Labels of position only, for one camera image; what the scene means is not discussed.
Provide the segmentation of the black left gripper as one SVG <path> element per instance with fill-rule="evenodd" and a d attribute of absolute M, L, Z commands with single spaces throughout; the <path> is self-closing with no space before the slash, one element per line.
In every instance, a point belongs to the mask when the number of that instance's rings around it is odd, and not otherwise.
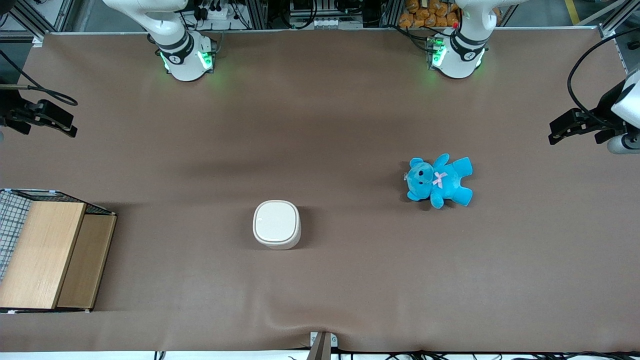
<path fill-rule="evenodd" d="M 572 108 L 551 121 L 549 144 L 553 146 L 567 137 L 602 129 L 595 134 L 597 144 L 622 145 L 626 134 L 625 123 L 613 112 L 612 107 L 620 97 L 624 84 L 624 80 L 621 80 L 599 98 L 596 107 L 590 110 L 595 119 L 578 108 Z"/>

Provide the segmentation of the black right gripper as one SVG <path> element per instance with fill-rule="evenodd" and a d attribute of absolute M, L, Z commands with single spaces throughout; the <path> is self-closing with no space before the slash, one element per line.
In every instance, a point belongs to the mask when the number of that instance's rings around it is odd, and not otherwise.
<path fill-rule="evenodd" d="M 0 91 L 1 127 L 23 135 L 29 135 L 32 126 L 48 127 L 75 138 L 78 128 L 73 126 L 73 119 L 73 114 L 49 100 L 42 99 L 34 104 L 22 98 L 17 89 Z"/>

